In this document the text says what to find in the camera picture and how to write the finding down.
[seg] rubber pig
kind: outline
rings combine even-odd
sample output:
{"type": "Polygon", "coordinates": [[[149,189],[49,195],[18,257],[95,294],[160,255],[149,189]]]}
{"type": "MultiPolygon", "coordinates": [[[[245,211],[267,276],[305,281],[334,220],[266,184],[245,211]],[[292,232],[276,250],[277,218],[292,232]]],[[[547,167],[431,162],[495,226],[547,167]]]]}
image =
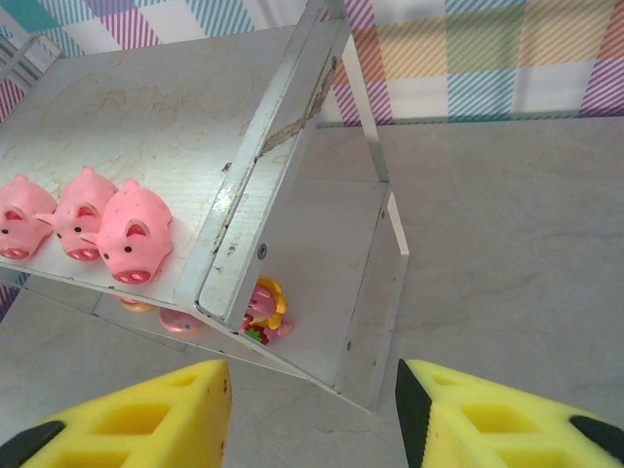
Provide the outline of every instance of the rubber pig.
{"type": "Polygon", "coordinates": [[[99,233],[80,238],[97,246],[116,281],[139,285],[154,277],[174,247],[171,220],[171,211],[158,195],[128,179],[106,205],[99,233]]]}
{"type": "Polygon", "coordinates": [[[52,214],[56,208],[57,202],[45,188],[25,175],[16,175],[0,189],[0,255],[11,260],[33,256],[52,234],[52,227],[35,216],[52,214]]]}
{"type": "Polygon", "coordinates": [[[54,228],[68,256],[80,261],[96,260],[98,249],[79,236],[99,231],[104,208],[117,191],[113,182],[85,167],[60,194],[57,211],[35,217],[54,228]]]}

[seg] checkered wall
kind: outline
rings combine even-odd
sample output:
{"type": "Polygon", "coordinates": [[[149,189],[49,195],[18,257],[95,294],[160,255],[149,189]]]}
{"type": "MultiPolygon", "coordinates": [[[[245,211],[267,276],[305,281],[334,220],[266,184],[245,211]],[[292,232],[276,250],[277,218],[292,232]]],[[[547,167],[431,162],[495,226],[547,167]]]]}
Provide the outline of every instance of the checkered wall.
{"type": "MultiPolygon", "coordinates": [[[[304,0],[0,0],[71,57],[296,23],[304,0]]],[[[379,124],[624,114],[624,0],[348,0],[379,124]]],[[[0,119],[19,100],[0,87],[0,119]]],[[[357,125],[344,70],[325,117],[357,125]]]]}

